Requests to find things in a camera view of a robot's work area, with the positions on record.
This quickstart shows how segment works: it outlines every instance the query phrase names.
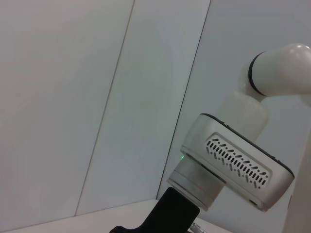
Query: white cylindrical housing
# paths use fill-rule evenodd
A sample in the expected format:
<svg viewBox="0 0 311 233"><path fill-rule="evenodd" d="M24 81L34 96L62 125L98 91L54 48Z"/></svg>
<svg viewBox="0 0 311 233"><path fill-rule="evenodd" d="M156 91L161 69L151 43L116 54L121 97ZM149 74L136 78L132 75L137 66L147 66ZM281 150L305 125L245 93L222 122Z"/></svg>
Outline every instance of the white cylindrical housing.
<svg viewBox="0 0 311 233"><path fill-rule="evenodd" d="M227 97L216 117L254 142L269 119L269 111L256 99L240 92Z"/></svg>
<svg viewBox="0 0 311 233"><path fill-rule="evenodd" d="M265 96L311 94L311 49L296 43L264 52L250 72L253 88Z"/></svg>

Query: white wall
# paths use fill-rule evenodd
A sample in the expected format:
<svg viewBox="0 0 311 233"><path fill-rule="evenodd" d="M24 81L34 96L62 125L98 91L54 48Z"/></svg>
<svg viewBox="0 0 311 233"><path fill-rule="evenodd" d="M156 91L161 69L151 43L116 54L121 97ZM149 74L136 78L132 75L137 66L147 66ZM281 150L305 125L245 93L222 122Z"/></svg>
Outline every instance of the white wall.
<svg viewBox="0 0 311 233"><path fill-rule="evenodd" d="M77 214L153 199L209 0L136 0Z"/></svg>
<svg viewBox="0 0 311 233"><path fill-rule="evenodd" d="M292 42L311 45L311 2L308 0L216 0L210 5L201 42L158 198L178 164L182 141L200 113L215 114L237 88L244 65L262 51ZM297 174L311 125L311 109L299 97L273 97L263 104L270 120L256 143ZM262 213L225 188L210 210L200 217L234 233L280 233L290 190L267 213Z"/></svg>
<svg viewBox="0 0 311 233"><path fill-rule="evenodd" d="M311 133L296 177L283 233L307 233L311 229Z"/></svg>
<svg viewBox="0 0 311 233"><path fill-rule="evenodd" d="M73 216L131 0L0 3L0 232Z"/></svg>

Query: vent slot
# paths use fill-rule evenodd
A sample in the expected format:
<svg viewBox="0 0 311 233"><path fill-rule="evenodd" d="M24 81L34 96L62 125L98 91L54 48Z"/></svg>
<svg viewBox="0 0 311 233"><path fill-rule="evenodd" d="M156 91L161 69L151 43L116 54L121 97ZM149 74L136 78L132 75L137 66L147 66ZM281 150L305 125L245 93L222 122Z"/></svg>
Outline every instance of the vent slot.
<svg viewBox="0 0 311 233"><path fill-rule="evenodd" d="M213 134L206 141L205 147L210 157L209 162L224 173L236 171L232 173L234 179L240 179L257 189L264 188L268 183L270 173L261 164L253 161L249 155L239 151L217 134Z"/></svg>

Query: white table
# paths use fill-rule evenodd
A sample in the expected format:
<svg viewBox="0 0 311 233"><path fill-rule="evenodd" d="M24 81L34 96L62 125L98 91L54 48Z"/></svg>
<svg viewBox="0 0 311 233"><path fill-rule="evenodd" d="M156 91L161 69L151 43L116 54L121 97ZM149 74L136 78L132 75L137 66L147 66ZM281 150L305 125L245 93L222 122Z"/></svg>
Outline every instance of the white table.
<svg viewBox="0 0 311 233"><path fill-rule="evenodd" d="M156 203L157 200L147 200L7 233L108 233L118 225L133 229L144 221ZM199 218L195 223L207 233L230 233Z"/></svg>

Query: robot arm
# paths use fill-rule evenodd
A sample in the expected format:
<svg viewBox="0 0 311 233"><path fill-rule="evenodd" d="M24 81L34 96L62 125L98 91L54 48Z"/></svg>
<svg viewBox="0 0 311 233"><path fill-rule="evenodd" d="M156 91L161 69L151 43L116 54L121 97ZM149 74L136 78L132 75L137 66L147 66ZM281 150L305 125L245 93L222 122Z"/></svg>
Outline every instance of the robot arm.
<svg viewBox="0 0 311 233"><path fill-rule="evenodd" d="M305 94L311 94L309 47L290 44L257 55L216 116L201 114L188 131L181 147L185 156L168 179L174 189L165 192L139 228L117 227L112 232L184 233L199 213L196 206L208 210L224 186L267 211L286 192L294 174L253 143L269 119L261 101ZM180 215L182 221L175 218Z"/></svg>

